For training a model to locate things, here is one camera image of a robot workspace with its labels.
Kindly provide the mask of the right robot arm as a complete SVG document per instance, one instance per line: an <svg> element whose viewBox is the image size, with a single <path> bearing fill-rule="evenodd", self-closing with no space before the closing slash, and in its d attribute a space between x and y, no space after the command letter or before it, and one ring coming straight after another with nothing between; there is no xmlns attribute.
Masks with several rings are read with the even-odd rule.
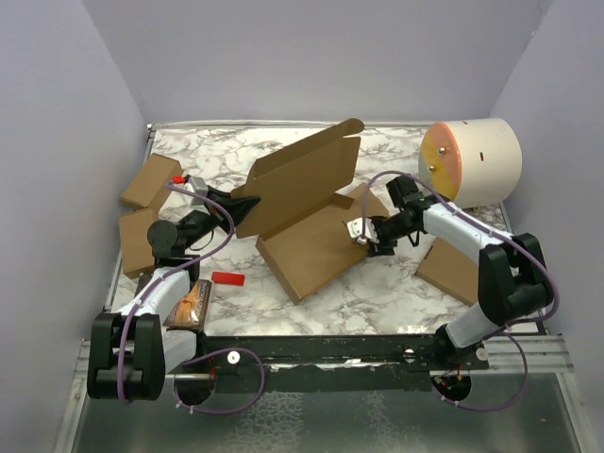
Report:
<svg viewBox="0 0 604 453"><path fill-rule="evenodd" d="M346 225L351 239L365 246L368 256L378 257L393 255L402 238L418 245L420 236L429 234L452 245L478 268L477 303L433 336L436 363L454 369L483 341L555 314L560 292L535 236L514 236L488 226L416 176L399 171L388 175L387 190L397 214L369 215L365 193L361 217Z"/></svg>

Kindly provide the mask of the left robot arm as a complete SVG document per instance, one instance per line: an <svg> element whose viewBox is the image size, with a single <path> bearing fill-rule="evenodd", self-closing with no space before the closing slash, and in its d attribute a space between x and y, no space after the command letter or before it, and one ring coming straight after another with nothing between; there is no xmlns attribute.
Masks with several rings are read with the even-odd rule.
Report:
<svg viewBox="0 0 604 453"><path fill-rule="evenodd" d="M141 291L119 311L101 313L92 323L87 393L93 399L155 400L167 372L181 365L194 373L207 364L209 351L196 333L164 331L162 324L199 277L203 258L188 254L188 248L215 228L233 237L260 197L234 198L212 187L191 196L203 210L148 228L155 269Z"/></svg>

